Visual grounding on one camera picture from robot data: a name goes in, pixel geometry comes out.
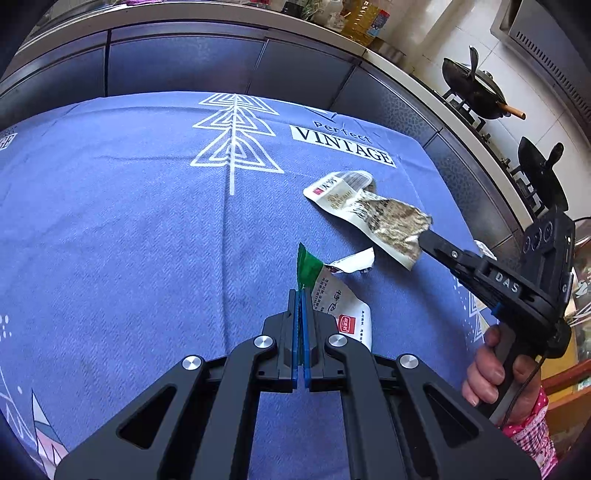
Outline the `person's right hand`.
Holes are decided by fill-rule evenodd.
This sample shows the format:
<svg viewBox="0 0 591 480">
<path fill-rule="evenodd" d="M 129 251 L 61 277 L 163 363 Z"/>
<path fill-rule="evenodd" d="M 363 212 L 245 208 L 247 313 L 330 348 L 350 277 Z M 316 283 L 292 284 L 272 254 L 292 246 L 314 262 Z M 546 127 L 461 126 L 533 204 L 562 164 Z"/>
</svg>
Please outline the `person's right hand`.
<svg viewBox="0 0 591 480">
<path fill-rule="evenodd" d="M 473 406 L 480 403 L 494 404 L 499 397 L 498 386 L 505 379 L 502 362 L 495 355 L 495 347 L 502 339 L 498 326 L 491 326 L 485 333 L 484 344 L 477 350 L 474 361 L 467 369 L 467 378 L 462 384 L 463 397 Z M 516 401 L 508 422 L 523 423 L 534 411 L 541 389 L 541 372 L 537 363 L 526 355 L 519 355 L 513 365 L 514 379 L 525 382 L 533 373 L 527 387 Z"/>
</svg>

